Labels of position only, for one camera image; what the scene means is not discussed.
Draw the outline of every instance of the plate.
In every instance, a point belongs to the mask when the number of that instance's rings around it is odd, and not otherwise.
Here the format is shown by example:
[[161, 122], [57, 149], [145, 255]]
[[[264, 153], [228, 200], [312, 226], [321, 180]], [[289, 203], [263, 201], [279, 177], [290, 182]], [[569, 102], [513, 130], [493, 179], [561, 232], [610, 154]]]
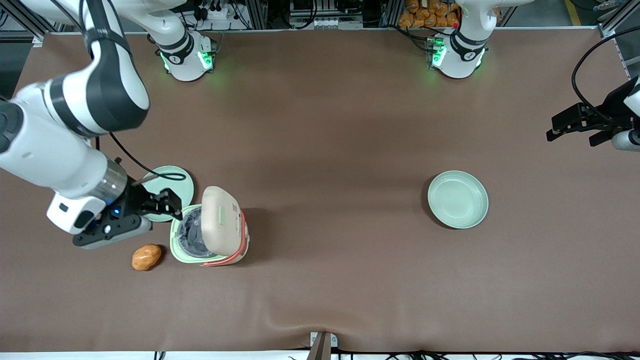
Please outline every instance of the plate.
[[[189, 204], [191, 204], [191, 201], [193, 200], [194, 189], [193, 189], [193, 179], [191, 178], [191, 176], [189, 176], [189, 173], [187, 173], [182, 168], [174, 167], [171, 165], [155, 168], [154, 171], [157, 172], [158, 174], [169, 174], [169, 173], [175, 172], [178, 174], [184, 174], [187, 178], [185, 180], [176, 181], [176, 180], [165, 179], [163, 177], [157, 177], [153, 180], [147, 181], [146, 183], [142, 183], [142, 186], [144, 186], [148, 192], [154, 193], [157, 195], [162, 190], [166, 188], [170, 188], [171, 190], [173, 190], [173, 192], [175, 192], [176, 195], [180, 197], [180, 200], [182, 201], [183, 209], [189, 206]], [[145, 175], [144, 178], [152, 175], [153, 174], [149, 172], [147, 175]], [[161, 214], [161, 215], [147, 214], [145, 215], [145, 217], [155, 222], [165, 222], [173, 219], [171, 215], [167, 215], [167, 214]]]
[[427, 196], [438, 220], [456, 229], [480, 224], [489, 210], [489, 196], [484, 186], [463, 171], [451, 170], [436, 176]]

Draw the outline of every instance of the bread roll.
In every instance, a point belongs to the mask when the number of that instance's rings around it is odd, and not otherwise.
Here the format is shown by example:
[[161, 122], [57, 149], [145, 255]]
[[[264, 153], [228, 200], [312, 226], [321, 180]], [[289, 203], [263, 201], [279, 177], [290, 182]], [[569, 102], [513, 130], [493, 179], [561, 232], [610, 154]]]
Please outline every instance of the bread roll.
[[410, 13], [403, 13], [398, 20], [398, 26], [401, 28], [410, 28], [413, 25], [413, 16]]
[[427, 19], [429, 17], [429, 15], [431, 15], [431, 14], [429, 13], [428, 9], [421, 8], [420, 10], [418, 10], [417, 13], [415, 13], [415, 18], [416, 18], [416, 20], [423, 20], [424, 21], [425, 19]]
[[406, 9], [410, 13], [416, 13], [420, 10], [420, 1], [419, 0], [406, 0]]
[[424, 20], [424, 26], [432, 27], [436, 25], [436, 15], [431, 14], [427, 19]]
[[131, 266], [137, 271], [147, 271], [152, 268], [162, 255], [162, 249], [156, 244], [146, 244], [133, 253]]
[[436, 16], [436, 27], [446, 27], [447, 26], [447, 18], [444, 16]]
[[456, 13], [448, 13], [447, 14], [447, 26], [454, 26], [458, 23], [458, 16]]

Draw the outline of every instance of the white robotic arm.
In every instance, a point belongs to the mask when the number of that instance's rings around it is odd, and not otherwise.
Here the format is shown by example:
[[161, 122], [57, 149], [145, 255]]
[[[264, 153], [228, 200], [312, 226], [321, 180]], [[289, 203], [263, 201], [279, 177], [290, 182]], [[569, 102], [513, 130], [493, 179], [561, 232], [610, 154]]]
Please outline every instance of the white robotic arm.
[[157, 196], [133, 186], [120, 165], [91, 148], [91, 137], [138, 127], [149, 99], [111, 1], [86, 0], [83, 20], [89, 66], [0, 101], [0, 167], [53, 189], [47, 216], [91, 248], [148, 231], [143, 213], [180, 217], [181, 206], [171, 191]]
[[[34, 12], [62, 23], [65, 14], [50, 0], [22, 0]], [[78, 13], [79, 0], [58, 0], [67, 11]], [[176, 79], [193, 81], [212, 71], [211, 39], [188, 31], [177, 15], [169, 11], [186, 0], [112, 0], [119, 16], [147, 30], [161, 50], [164, 66]]]
[[518, 6], [533, 0], [456, 0], [462, 9], [460, 25], [442, 39], [440, 55], [433, 66], [454, 79], [466, 78], [480, 66], [484, 47], [495, 29], [497, 16], [493, 8]]

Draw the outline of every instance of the brown tabletop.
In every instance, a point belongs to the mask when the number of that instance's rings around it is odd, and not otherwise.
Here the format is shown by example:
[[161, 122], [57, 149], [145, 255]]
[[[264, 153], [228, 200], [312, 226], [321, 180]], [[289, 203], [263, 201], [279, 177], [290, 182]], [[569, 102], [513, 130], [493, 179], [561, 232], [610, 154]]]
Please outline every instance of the brown tabletop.
[[[395, 31], [228, 35], [192, 83], [128, 39], [152, 107], [121, 141], [150, 167], [188, 169], [195, 203], [209, 185], [233, 194], [248, 255], [136, 272], [131, 254], [167, 245], [168, 224], [79, 249], [46, 218], [52, 191], [1, 172], [1, 350], [298, 348], [318, 330], [357, 351], [640, 348], [640, 157], [587, 134], [545, 139], [578, 101], [570, 74], [596, 30], [496, 31], [464, 80], [428, 71]], [[88, 62], [79, 37], [47, 36], [19, 87]], [[595, 104], [625, 80], [613, 44], [578, 78]], [[473, 229], [426, 205], [452, 169], [489, 193]]]

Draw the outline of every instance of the metal frame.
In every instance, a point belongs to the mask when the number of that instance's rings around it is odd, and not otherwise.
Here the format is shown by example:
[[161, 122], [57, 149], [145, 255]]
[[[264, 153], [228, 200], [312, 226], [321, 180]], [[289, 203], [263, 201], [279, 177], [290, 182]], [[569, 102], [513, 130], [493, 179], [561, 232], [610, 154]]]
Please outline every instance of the metal frame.
[[517, 6], [510, 6], [509, 8], [507, 8], [507, 11], [505, 11], [504, 14], [502, 14], [502, 22], [498, 26], [500, 27], [507, 26], [507, 23], [509, 22], [509, 20], [511, 20], [511, 17], [513, 16], [513, 13], [516, 12], [517, 8], [518, 8]]
[[246, 0], [246, 8], [249, 11], [251, 27], [254, 30], [267, 28], [267, 2], [262, 0]]
[[404, 11], [404, 0], [388, 0], [380, 17], [380, 26], [397, 25]]
[[622, 25], [638, 8], [640, 8], [640, 0], [628, 0], [620, 6], [618, 11], [600, 26], [603, 37], [614, 34], [618, 26]]
[[0, 6], [24, 28], [24, 31], [0, 31], [0, 42], [30, 42], [34, 38], [42, 40], [45, 33], [57, 30], [19, 0], [0, 0]]

